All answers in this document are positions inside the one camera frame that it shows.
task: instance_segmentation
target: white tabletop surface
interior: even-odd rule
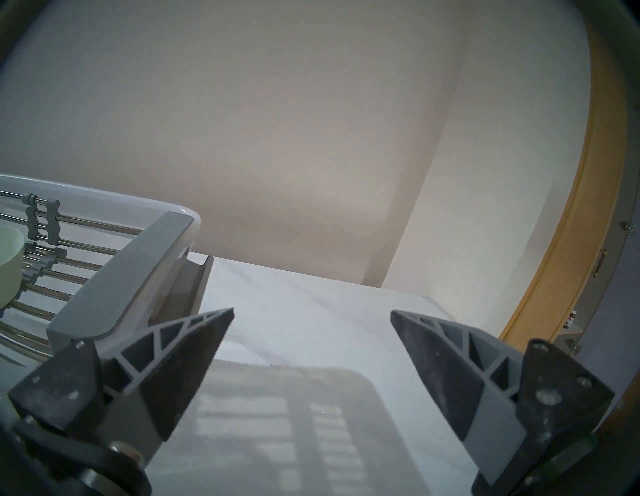
[[[389,321],[447,319],[431,300],[216,259],[200,311],[229,307],[198,395],[147,469],[154,495],[470,494],[476,466]]]

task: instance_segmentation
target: white countertop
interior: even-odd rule
[[[229,307],[201,389],[147,469],[154,495],[470,494],[476,466],[389,321],[447,319],[432,301],[216,259],[200,311]]]

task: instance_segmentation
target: screw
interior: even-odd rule
[[[589,379],[588,377],[585,376],[579,376],[578,377],[578,384],[582,387],[592,387],[593,386],[593,382],[591,381],[591,379]]]
[[[562,401],[562,395],[555,389],[538,389],[536,399],[545,406],[555,406]]]

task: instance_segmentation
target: beige wall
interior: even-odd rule
[[[384,287],[499,335],[560,220],[589,111],[569,2],[479,0],[449,119]]]
[[[472,0],[58,0],[0,73],[0,171],[202,217],[196,248],[380,284]]]

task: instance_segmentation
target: wooden door frame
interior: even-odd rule
[[[523,351],[553,340],[586,285],[616,207],[627,147],[625,80],[600,35],[587,26],[591,96],[573,187],[534,278],[500,339]]]

